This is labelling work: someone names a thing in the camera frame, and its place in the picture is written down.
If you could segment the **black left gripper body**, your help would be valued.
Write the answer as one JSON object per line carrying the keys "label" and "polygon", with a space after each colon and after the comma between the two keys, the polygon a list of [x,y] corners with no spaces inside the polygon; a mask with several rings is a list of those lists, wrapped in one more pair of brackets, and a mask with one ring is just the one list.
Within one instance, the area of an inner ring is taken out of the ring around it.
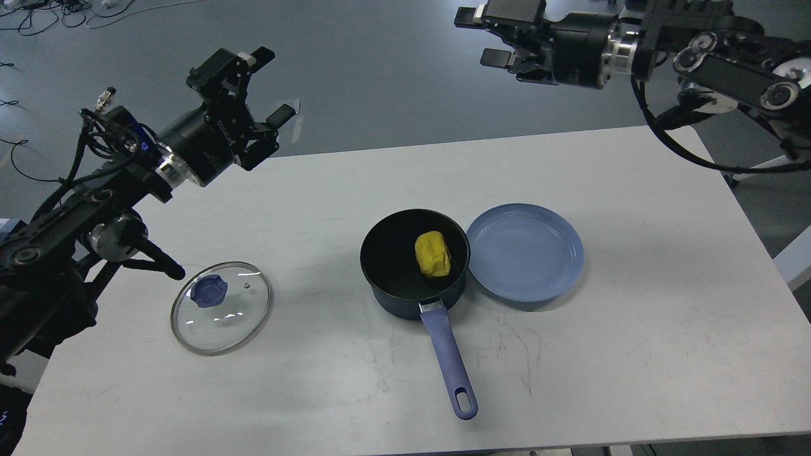
{"label": "black left gripper body", "polygon": [[186,179],[211,184],[231,165],[251,171],[260,164],[254,117],[245,104],[203,104],[158,133],[166,153],[179,159]]}

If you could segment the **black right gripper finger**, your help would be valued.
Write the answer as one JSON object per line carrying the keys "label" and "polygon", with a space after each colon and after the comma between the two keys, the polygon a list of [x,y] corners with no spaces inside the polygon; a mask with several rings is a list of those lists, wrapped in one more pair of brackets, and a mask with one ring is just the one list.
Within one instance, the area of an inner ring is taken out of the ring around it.
{"label": "black right gripper finger", "polygon": [[487,1],[457,9],[454,26],[462,29],[495,27],[542,30],[547,28],[545,1]]}
{"label": "black right gripper finger", "polygon": [[551,53],[538,49],[484,49],[479,63],[484,67],[507,70],[519,82],[558,86],[551,69]]}

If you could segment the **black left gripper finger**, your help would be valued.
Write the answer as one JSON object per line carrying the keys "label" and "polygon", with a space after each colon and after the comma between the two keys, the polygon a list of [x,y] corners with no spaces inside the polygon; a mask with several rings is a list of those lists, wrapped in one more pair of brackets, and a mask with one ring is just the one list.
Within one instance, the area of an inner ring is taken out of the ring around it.
{"label": "black left gripper finger", "polygon": [[278,152],[278,136],[281,127],[290,121],[297,111],[289,104],[282,104],[263,122],[253,122],[243,134],[236,153],[236,164],[252,171],[263,161]]}
{"label": "black left gripper finger", "polygon": [[210,108],[216,113],[226,110],[242,111],[249,120],[252,113],[246,105],[247,86],[253,74],[274,60],[275,52],[260,46],[251,54],[218,49],[200,66],[192,68],[186,85],[201,97],[203,103],[186,113],[186,120],[205,116]]}

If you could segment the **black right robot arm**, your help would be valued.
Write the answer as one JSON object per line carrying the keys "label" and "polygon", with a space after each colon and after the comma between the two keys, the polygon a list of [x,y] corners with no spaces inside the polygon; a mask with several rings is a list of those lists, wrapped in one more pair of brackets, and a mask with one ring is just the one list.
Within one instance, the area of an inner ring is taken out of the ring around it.
{"label": "black right robot arm", "polygon": [[[730,1],[628,1],[622,15],[571,12],[557,21],[544,1],[487,1],[459,8],[454,24],[507,44],[485,49],[480,63],[521,82],[602,89],[628,75],[652,133],[701,167],[738,180],[809,169],[809,41],[765,34]],[[725,167],[670,135],[732,111],[772,135],[780,158]]]}

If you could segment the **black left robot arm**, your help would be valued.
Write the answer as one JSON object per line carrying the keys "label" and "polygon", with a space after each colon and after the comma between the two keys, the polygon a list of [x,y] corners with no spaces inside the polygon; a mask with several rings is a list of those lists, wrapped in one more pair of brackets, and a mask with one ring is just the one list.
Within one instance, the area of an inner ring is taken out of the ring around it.
{"label": "black left robot arm", "polygon": [[183,182],[211,184],[231,165],[253,170],[280,145],[281,127],[296,115],[282,104],[256,122],[247,106],[252,75],[274,60],[218,49],[191,69],[186,85],[201,105],[156,134],[123,106],[110,108],[114,87],[83,120],[73,165],[29,223],[2,237],[2,373],[25,350],[46,355],[96,323],[98,298],[121,268],[162,272],[182,266],[148,239],[136,211],[147,196],[168,202]]}

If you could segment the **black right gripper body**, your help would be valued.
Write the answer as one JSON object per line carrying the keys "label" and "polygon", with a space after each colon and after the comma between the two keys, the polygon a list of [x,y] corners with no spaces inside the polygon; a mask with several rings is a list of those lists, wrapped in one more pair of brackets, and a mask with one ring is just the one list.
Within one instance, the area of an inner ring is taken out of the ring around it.
{"label": "black right gripper body", "polygon": [[529,26],[516,46],[516,79],[602,89],[610,78],[604,53],[618,27],[617,15],[583,12]]}

